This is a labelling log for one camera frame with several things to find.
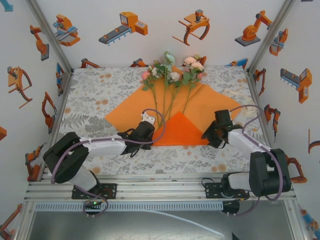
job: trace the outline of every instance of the white cable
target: white cable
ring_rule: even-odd
[[[225,235],[221,232],[218,232],[218,231],[215,231],[211,228],[208,228],[206,226],[203,226],[197,222],[194,222],[194,221],[191,221],[191,220],[188,220],[188,219],[185,219],[185,218],[182,218],[182,217],[179,217],[179,216],[175,216],[175,215],[172,215],[172,214],[169,214],[169,213],[165,213],[165,212],[162,212],[162,211],[153,211],[153,210],[142,210],[142,212],[147,212],[147,213],[153,213],[153,214],[160,214],[160,215],[165,215],[167,217],[171,217],[171,218],[174,218],[174,219],[178,219],[178,220],[181,220],[181,221],[184,221],[184,222],[187,222],[187,223],[190,223],[190,224],[193,224],[193,225],[196,225],[200,228],[203,228],[205,230],[208,230],[209,232],[212,232],[214,234],[217,234],[219,236],[222,236],[224,237]]]

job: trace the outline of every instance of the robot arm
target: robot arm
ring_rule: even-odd
[[[155,131],[154,122],[154,117],[143,113],[142,120],[136,129],[118,132],[112,136],[91,139],[79,137],[75,132],[69,132],[43,155],[43,160],[54,176],[54,182],[58,184],[70,182],[85,191],[98,195],[101,184],[92,172],[82,166],[84,161],[105,155],[130,154],[133,157],[139,149],[151,149],[152,143],[138,144],[132,141],[151,142]],[[61,164],[58,163],[64,153],[74,145],[77,146],[65,155]]]
[[[250,159],[249,172],[224,174],[221,180],[221,191],[227,196],[233,196],[236,190],[253,192],[257,197],[276,194],[279,191],[280,177],[275,162],[266,152],[271,152],[279,163],[283,178],[282,192],[291,189],[291,181],[286,163],[286,155],[281,149],[271,149],[243,133],[240,125],[233,125],[228,110],[215,112],[215,121],[204,132],[202,138],[209,140],[209,145],[215,148],[230,144]]]

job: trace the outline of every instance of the white wall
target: white wall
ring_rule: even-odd
[[[56,15],[69,18],[76,28],[80,41],[73,46],[61,46],[71,66],[79,68],[81,59],[87,58],[102,67],[128,67],[138,58],[146,64],[160,58],[165,51],[170,51],[182,62],[186,56],[207,56],[207,65],[226,65],[234,60],[249,58],[252,60],[261,42],[243,47],[235,42],[242,36],[248,25],[253,25],[256,14],[262,10],[272,21],[275,19],[283,0],[38,0],[52,31]],[[208,35],[199,40],[189,36],[187,46],[172,36],[183,39],[186,27],[178,22],[193,14],[196,10],[210,19]],[[141,22],[148,25],[146,36],[139,33],[128,34],[116,40],[110,46],[99,42],[99,38],[121,25],[119,14],[133,12]],[[267,26],[261,24],[257,36],[263,40]]]
[[[275,144],[302,165],[308,182],[294,184],[294,190],[301,206],[316,221],[320,221],[320,147],[315,146],[308,154],[308,129],[311,130],[311,142],[320,140],[319,9],[320,1],[297,1],[280,28],[281,31],[288,28],[284,49],[278,56],[266,53],[258,67],[259,70],[266,69],[265,91],[260,97],[262,105],[270,104],[281,112]],[[295,87],[280,79],[281,68],[298,76],[309,68],[312,85],[304,103],[299,103]]]
[[[7,130],[7,136],[0,141],[0,224],[24,199],[28,186],[25,154],[49,142],[48,127],[41,111],[45,91],[58,110],[62,100],[62,96],[57,95],[56,54],[50,48],[49,59],[41,61],[36,38],[30,33],[30,25],[39,27],[39,24],[25,1],[9,2],[13,5],[12,12],[5,12],[0,6],[0,126]],[[48,43],[42,33],[39,35],[44,43]],[[25,90],[32,101],[21,109],[19,106],[25,101],[18,91],[8,93],[14,88],[8,87],[9,66],[24,69],[32,82],[32,87]],[[22,83],[27,86],[24,77]],[[49,104],[46,110],[50,115],[54,113]]]

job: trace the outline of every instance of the pink rose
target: pink rose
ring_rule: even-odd
[[[142,77],[143,80],[147,80],[150,75],[151,74],[150,74],[149,71],[145,71],[144,73],[142,73],[141,77]]]

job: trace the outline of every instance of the floral tablecloth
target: floral tablecloth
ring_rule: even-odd
[[[76,69],[58,139],[68,132],[90,138],[116,134],[117,130],[105,120],[105,116],[141,86],[141,75],[145,70],[145,67]],[[219,93],[224,89],[238,93],[232,98],[240,104],[250,103],[250,90],[242,67],[206,67],[201,82]],[[235,122],[244,125],[251,118],[240,113]],[[258,120],[251,123],[246,131],[258,141],[265,141]],[[240,172],[249,170],[249,162],[230,145],[223,149],[158,146],[140,150],[133,158],[128,154],[106,155],[87,159],[83,165],[98,175],[126,175]]]

